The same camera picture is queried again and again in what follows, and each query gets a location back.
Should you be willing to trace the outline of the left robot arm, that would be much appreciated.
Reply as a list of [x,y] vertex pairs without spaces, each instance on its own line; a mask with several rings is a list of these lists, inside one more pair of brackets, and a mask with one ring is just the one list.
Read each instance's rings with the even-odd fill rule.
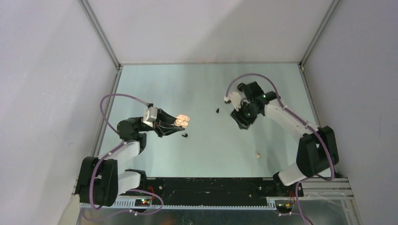
[[144,171],[127,168],[127,163],[142,153],[147,132],[164,137],[184,131],[190,118],[180,114],[173,117],[161,108],[148,107],[143,117],[120,121],[116,131],[121,143],[101,157],[86,157],[81,164],[75,195],[81,203],[98,209],[112,206],[117,197],[130,189],[137,195],[148,191]]

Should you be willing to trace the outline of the aluminium frame rail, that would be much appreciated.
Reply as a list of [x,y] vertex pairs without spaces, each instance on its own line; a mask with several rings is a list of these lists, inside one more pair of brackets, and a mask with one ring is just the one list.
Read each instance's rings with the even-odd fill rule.
[[106,201],[103,208],[145,209],[274,209],[277,203],[299,200],[352,200],[347,179],[311,178],[298,186],[283,186],[272,178],[171,178],[144,181],[145,191],[127,192]]

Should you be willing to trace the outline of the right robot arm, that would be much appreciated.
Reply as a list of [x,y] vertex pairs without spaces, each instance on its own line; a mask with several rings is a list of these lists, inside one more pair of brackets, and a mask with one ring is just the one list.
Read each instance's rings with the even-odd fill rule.
[[279,196],[287,195],[292,184],[311,178],[339,162],[335,133],[329,126],[313,127],[281,100],[276,91],[265,93],[257,82],[240,83],[237,92],[230,92],[224,102],[232,104],[231,117],[240,129],[248,129],[261,114],[282,127],[298,143],[294,163],[274,175],[273,190]]

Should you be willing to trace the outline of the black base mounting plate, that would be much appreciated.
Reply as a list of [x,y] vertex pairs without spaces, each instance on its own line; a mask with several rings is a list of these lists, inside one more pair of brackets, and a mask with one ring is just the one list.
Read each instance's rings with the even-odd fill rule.
[[155,193],[165,206],[267,206],[271,197],[303,197],[303,188],[272,178],[148,178],[140,190]]

